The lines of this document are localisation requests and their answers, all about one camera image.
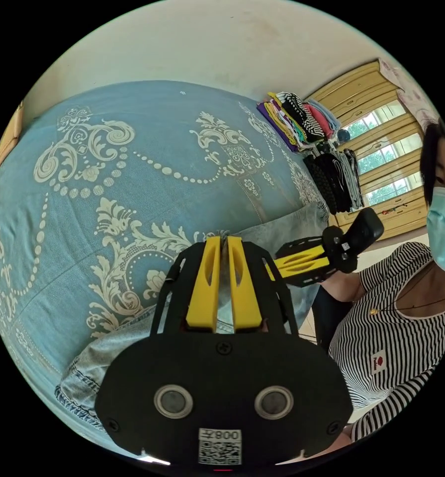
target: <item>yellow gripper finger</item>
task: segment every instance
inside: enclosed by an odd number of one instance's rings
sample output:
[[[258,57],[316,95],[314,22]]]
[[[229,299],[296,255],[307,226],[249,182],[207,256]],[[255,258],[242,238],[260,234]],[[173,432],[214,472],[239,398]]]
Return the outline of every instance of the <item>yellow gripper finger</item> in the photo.
[[[221,271],[221,237],[209,237],[202,255],[186,323],[191,328],[216,331]]]
[[[227,243],[234,332],[259,328],[262,324],[262,315],[244,254],[242,239],[228,237]]]
[[[318,258],[324,253],[323,246],[318,245],[287,257],[278,258],[274,260],[274,263],[282,278],[287,278],[330,265],[327,257]],[[270,279],[274,281],[275,278],[268,265],[266,265],[266,269]]]

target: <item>woman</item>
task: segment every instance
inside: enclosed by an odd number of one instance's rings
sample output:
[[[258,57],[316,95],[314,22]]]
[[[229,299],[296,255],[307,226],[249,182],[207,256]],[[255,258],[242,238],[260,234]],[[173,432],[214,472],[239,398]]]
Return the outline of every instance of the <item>woman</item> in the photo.
[[[430,247],[399,246],[360,273],[337,272],[322,287],[353,307],[329,354],[342,370],[355,409],[379,402],[348,426],[328,453],[390,421],[413,399],[445,351],[445,127],[428,126],[421,176]]]

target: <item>black hair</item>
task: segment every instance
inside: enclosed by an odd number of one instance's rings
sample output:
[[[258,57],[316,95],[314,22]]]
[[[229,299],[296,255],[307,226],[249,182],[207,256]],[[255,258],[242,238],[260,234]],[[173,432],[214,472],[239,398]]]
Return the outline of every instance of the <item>black hair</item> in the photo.
[[[420,173],[423,182],[423,192],[428,205],[433,200],[433,189],[436,181],[436,159],[438,156],[438,142],[445,139],[445,125],[441,119],[437,123],[430,123],[425,131],[421,148]]]

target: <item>screw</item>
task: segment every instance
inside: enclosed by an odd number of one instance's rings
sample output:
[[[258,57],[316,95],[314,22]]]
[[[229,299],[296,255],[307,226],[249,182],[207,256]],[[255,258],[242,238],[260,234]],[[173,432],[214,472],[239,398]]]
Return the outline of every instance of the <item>screw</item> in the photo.
[[[329,436],[333,436],[339,430],[340,430],[340,423],[338,421],[335,421],[335,422],[332,422],[331,424],[329,424],[329,426],[327,427],[327,434]]]
[[[118,432],[118,431],[119,431],[119,424],[118,424],[114,419],[109,419],[109,420],[108,420],[108,427],[109,427],[113,432]]]
[[[232,344],[228,343],[227,341],[221,341],[216,345],[216,351],[223,356],[231,354],[232,352]]]

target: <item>necklace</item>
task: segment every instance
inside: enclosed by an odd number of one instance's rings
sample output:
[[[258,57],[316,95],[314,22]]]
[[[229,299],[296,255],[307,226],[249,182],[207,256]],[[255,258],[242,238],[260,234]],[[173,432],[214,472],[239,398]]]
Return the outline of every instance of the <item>necklace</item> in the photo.
[[[415,284],[414,284],[407,292],[405,292],[401,297],[396,298],[395,301],[398,301],[398,300],[402,299],[403,297],[405,297],[408,293],[411,292],[411,290],[413,290],[413,289],[416,287],[416,285],[418,285],[418,284],[423,280],[423,278],[427,277],[428,274],[431,272],[431,270],[434,270],[434,263],[433,263],[433,265],[432,265],[431,267],[428,266],[427,269],[428,269],[428,271],[425,272],[425,273],[421,276],[421,278],[420,278],[419,280],[417,280],[417,281],[415,282]],[[436,303],[440,303],[440,302],[443,302],[443,301],[445,301],[445,298],[442,298],[442,299],[440,299],[440,300],[436,300],[436,301],[431,302],[431,303],[426,303],[425,305],[418,305],[417,307],[412,306],[412,307],[410,307],[410,308],[401,308],[401,309],[399,309],[398,311],[415,310],[415,309],[417,309],[417,308],[429,307],[429,306],[431,306],[431,305],[435,305]],[[379,312],[388,312],[388,311],[395,311],[395,308],[393,308],[393,309],[390,309],[390,308],[385,308],[385,309],[372,308],[372,309],[370,310],[370,315],[377,315]]]

